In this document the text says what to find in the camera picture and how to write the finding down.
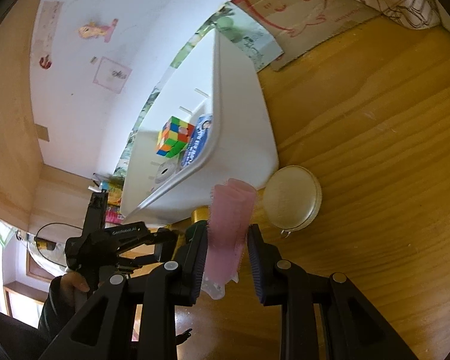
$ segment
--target cable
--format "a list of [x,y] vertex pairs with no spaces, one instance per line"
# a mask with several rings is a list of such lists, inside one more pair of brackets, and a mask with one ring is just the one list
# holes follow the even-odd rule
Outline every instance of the cable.
[[[50,226],[50,225],[64,225],[64,226],[74,227],[75,229],[83,230],[81,227],[69,225],[68,223],[63,223],[63,222],[51,222],[51,223],[48,223],[47,225],[44,225],[44,226],[42,226],[41,228],[39,228],[38,231],[37,231],[37,234],[35,234],[35,236],[38,237],[38,234],[40,233],[40,231],[42,231],[42,229],[44,229],[45,227]],[[57,264],[58,266],[61,266],[61,267],[63,267],[63,268],[68,268],[68,267],[65,266],[65,265],[62,265],[62,264],[60,264],[60,263],[58,263],[58,262],[56,262],[56,261],[52,261],[51,259],[45,257],[45,256],[43,255],[43,253],[40,251],[40,249],[38,248],[38,246],[37,246],[37,250],[38,250],[39,254],[40,254],[45,260],[47,260],[47,261],[49,261],[49,262],[51,262],[51,263]]]

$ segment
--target rubik's cube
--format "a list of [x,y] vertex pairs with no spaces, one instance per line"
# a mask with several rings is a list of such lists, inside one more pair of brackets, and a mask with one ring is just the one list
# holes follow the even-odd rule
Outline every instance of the rubik's cube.
[[172,116],[158,133],[157,154],[166,158],[176,156],[190,141],[194,128],[190,123]]

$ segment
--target white plastic storage bin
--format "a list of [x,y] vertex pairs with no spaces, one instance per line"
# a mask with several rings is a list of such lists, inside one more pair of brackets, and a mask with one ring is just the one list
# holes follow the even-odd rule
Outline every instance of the white plastic storage bin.
[[[171,116],[195,125],[213,114],[207,142],[189,166],[150,192],[167,159],[155,153]],[[133,146],[122,195],[127,222],[166,225],[211,203],[211,189],[229,178],[259,189],[278,168],[272,127],[252,61],[210,31],[174,72],[145,116]]]

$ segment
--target pink cloth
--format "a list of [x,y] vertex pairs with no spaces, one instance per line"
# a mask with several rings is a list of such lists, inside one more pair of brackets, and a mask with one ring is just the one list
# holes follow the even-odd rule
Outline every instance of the pink cloth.
[[[223,286],[236,277],[253,212],[257,191],[251,185],[229,179],[216,185],[208,222],[208,251],[205,261],[203,290],[214,299],[224,295]],[[219,288],[221,296],[208,288]]]

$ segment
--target cardboard box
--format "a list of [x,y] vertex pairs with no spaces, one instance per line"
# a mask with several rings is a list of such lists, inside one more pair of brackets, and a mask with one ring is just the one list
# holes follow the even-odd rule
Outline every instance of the cardboard box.
[[277,40],[278,70],[317,44],[380,14],[355,0],[232,0]]

